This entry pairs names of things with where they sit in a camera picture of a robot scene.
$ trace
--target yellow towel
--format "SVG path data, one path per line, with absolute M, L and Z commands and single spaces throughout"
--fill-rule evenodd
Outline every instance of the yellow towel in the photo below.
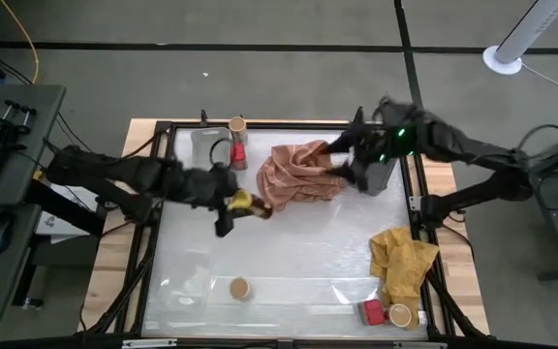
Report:
M 413 320 L 407 329 L 414 329 L 419 324 L 419 287 L 438 254 L 438 246 L 413 240 L 408 227 L 384 231 L 371 238 L 369 246 L 370 273 L 385 280 L 383 303 L 408 306 Z

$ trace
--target small jar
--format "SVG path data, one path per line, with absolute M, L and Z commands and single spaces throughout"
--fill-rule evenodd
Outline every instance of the small jar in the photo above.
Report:
M 404 329 L 411 324 L 413 314 L 404 304 L 394 304 L 387 309 L 387 318 L 392 325 Z

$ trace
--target cup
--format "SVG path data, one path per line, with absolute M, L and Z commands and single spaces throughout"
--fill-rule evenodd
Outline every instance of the cup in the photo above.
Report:
M 230 131 L 232 131 L 233 139 L 241 141 L 247 145 L 249 137 L 247 135 L 247 121 L 242 116 L 233 117 L 228 123 Z

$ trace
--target small red cube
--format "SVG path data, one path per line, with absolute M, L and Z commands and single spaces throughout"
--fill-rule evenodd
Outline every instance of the small red cube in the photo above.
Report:
M 364 301 L 358 304 L 358 312 L 363 325 L 376 326 L 383 325 L 387 320 L 385 318 L 385 309 L 380 300 Z

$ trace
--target gray carpet floor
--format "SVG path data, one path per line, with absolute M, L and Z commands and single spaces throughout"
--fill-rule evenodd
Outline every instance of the gray carpet floor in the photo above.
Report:
M 531 0 L 405 0 L 413 46 L 499 44 Z M 15 0 L 35 41 L 95 43 L 401 45 L 392 0 Z M 0 40 L 22 41 L 0 6 Z M 534 47 L 558 48 L 558 18 Z M 133 117 L 349 119 L 385 93 L 410 100 L 402 53 L 41 49 L 41 83 L 63 84 L 62 112 L 94 149 L 121 152 Z M 26 49 L 0 57 L 33 73 Z M 525 56 L 558 80 L 558 55 Z M 558 87 L 526 69 L 497 76 L 478 54 L 415 54 L 425 106 L 469 136 L 515 146 L 542 123 L 558 124 Z M 54 132 L 57 143 L 67 139 Z M 527 146 L 556 140 L 545 131 Z M 453 165 L 459 187 L 489 173 Z M 558 344 L 558 281 L 536 275 L 558 268 L 556 239 L 533 200 L 490 202 L 468 210 L 488 324 L 503 339 Z M 58 269 L 43 281 L 54 305 L 10 311 L 0 339 L 72 333 L 88 270 Z M 27 323 L 19 327 L 19 321 Z

